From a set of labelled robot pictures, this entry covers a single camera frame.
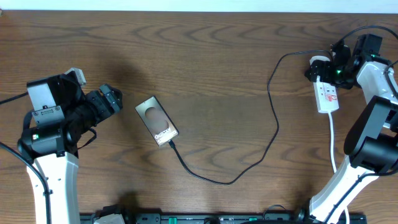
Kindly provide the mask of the Galaxy S25 Ultra smartphone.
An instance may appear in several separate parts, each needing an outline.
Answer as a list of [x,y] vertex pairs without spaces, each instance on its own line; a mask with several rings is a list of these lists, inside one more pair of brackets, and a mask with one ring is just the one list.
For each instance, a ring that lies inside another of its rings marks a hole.
[[159,147],[179,135],[177,127],[155,96],[137,105],[135,110]]

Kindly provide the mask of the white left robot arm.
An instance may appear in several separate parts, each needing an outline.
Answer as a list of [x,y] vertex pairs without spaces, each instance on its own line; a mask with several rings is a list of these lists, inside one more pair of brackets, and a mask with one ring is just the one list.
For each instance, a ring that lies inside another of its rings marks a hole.
[[17,145],[28,163],[37,223],[79,223],[78,142],[123,107],[123,94],[109,84],[84,93],[84,75],[67,73],[27,83],[33,111]]

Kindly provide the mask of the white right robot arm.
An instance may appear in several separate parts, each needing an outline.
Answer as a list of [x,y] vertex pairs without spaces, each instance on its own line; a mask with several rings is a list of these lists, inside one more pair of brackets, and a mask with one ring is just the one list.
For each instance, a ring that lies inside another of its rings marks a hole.
[[366,107],[348,132],[345,157],[326,186],[297,218],[307,223],[337,223],[344,209],[368,184],[397,173],[397,83],[394,64],[379,54],[382,37],[363,34],[353,50],[339,40],[333,58],[314,56],[305,77],[314,84],[317,101],[332,103],[336,88],[362,89]]

